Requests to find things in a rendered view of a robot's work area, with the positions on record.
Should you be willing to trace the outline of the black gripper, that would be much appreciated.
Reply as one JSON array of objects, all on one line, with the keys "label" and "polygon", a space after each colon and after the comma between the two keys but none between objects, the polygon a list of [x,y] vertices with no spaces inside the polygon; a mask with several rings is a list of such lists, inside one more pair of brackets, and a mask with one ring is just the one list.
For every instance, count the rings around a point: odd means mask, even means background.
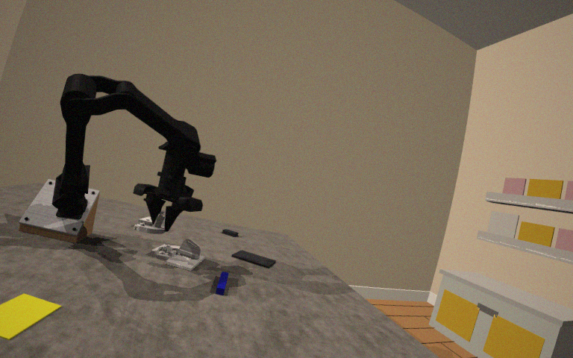
[{"label": "black gripper", "polygon": [[164,231],[167,232],[175,222],[175,219],[178,217],[178,215],[181,214],[181,212],[201,211],[203,204],[201,199],[194,197],[179,197],[182,193],[182,182],[186,181],[186,177],[184,177],[183,172],[175,172],[168,169],[162,169],[161,172],[157,172],[157,175],[160,176],[158,187],[149,184],[138,183],[134,187],[133,193],[139,196],[147,194],[146,198],[143,200],[146,201],[148,205],[148,211],[151,216],[152,224],[155,223],[155,219],[160,213],[161,208],[165,202],[172,202],[172,206],[166,207]]}]

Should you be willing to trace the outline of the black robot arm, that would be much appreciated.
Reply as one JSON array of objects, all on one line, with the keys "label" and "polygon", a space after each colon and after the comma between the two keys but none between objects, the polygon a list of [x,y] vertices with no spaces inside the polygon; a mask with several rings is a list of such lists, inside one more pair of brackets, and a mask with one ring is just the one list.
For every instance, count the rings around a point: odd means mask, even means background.
[{"label": "black robot arm", "polygon": [[[96,92],[105,95],[96,98]],[[52,204],[56,216],[81,219],[87,208],[90,165],[84,165],[84,139],[91,115],[100,116],[126,109],[167,139],[159,146],[166,151],[163,169],[210,178],[215,155],[200,153],[201,143],[192,125],[172,118],[130,81],[103,76],[73,74],[66,80],[60,100],[66,121],[66,161],[63,173],[56,177]],[[80,217],[80,218],[79,218]]]}]

